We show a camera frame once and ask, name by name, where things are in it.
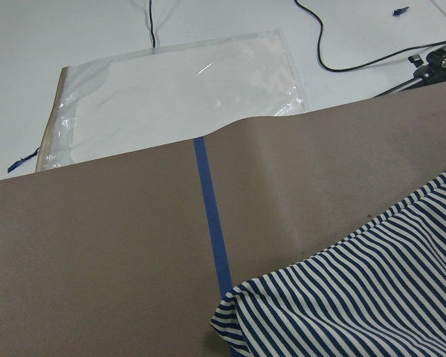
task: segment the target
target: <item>blue tape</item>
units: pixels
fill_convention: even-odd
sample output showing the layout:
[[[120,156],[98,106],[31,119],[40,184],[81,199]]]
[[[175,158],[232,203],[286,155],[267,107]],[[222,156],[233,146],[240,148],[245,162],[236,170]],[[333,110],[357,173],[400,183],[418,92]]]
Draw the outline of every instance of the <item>blue tape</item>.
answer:
[[[208,228],[210,229],[211,246],[213,249],[213,258],[215,259],[216,276],[220,288],[220,295],[224,295],[233,288],[231,281],[230,266],[224,247],[222,225],[216,206],[215,191],[211,180],[210,165],[208,164],[207,149],[202,137],[193,139],[195,147],[196,162],[198,172],[200,173],[201,191],[207,212]]]

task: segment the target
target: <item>black cord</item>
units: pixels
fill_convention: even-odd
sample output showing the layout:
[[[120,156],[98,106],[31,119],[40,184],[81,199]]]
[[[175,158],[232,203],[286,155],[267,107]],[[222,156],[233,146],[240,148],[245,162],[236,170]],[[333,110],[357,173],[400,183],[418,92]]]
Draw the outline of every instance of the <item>black cord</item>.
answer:
[[[150,36],[152,36],[152,48],[155,48],[154,20],[152,19],[152,0],[149,0]]]
[[[390,57],[396,56],[397,54],[402,54],[403,52],[407,52],[407,51],[411,51],[411,50],[417,50],[417,49],[420,49],[420,48],[433,47],[433,46],[445,45],[446,44],[446,41],[441,41],[441,42],[436,42],[436,43],[430,43],[429,45],[413,46],[413,47],[405,48],[404,50],[393,52],[392,54],[389,54],[389,55],[387,55],[385,57],[382,57],[382,58],[375,59],[373,61],[364,63],[363,65],[356,65],[355,67],[348,67],[348,68],[330,68],[330,67],[328,67],[324,63],[324,61],[322,61],[322,56],[320,55],[320,40],[322,39],[322,33],[324,31],[324,24],[323,24],[322,20],[320,19],[320,17],[314,11],[308,9],[304,5],[301,5],[298,2],[298,0],[294,0],[294,2],[296,3],[296,5],[298,7],[303,9],[305,12],[311,14],[317,20],[317,22],[319,22],[320,32],[319,32],[319,39],[317,40],[317,60],[319,61],[319,64],[320,64],[320,66],[322,68],[324,68],[325,70],[330,71],[330,72],[354,71],[355,69],[360,69],[360,68],[363,68],[363,67],[367,67],[368,65],[373,65],[373,64],[375,64],[377,62],[384,61],[384,60],[386,60],[386,59],[388,59]]]

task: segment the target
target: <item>clear plastic bag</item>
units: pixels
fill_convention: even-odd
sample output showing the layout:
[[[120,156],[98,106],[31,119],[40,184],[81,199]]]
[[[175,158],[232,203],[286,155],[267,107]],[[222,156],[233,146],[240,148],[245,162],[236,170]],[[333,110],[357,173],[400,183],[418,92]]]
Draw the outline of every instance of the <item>clear plastic bag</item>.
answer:
[[[96,59],[63,69],[36,171],[305,108],[279,30]]]

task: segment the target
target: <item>striped shirt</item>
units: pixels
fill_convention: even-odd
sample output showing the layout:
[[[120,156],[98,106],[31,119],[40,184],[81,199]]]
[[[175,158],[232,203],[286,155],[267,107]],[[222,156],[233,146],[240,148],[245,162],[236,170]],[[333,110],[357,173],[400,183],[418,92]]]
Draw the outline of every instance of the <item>striped shirt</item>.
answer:
[[[320,253],[228,292],[244,356],[446,356],[446,171]]]

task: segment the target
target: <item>white tabletop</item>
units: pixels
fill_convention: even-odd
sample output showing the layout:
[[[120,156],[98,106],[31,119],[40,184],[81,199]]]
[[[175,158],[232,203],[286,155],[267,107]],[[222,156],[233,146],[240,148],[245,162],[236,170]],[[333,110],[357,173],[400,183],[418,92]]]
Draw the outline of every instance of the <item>white tabletop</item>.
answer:
[[[446,0],[301,3],[323,19],[323,58],[335,68],[446,39]],[[0,179],[34,171],[36,159],[6,169],[39,146],[62,67],[150,47],[147,5],[0,0]],[[392,16],[405,6],[407,13]],[[292,0],[154,0],[152,9],[159,46],[281,28],[311,110],[372,97],[414,71],[413,53],[360,71],[324,71],[316,60],[318,24]]]

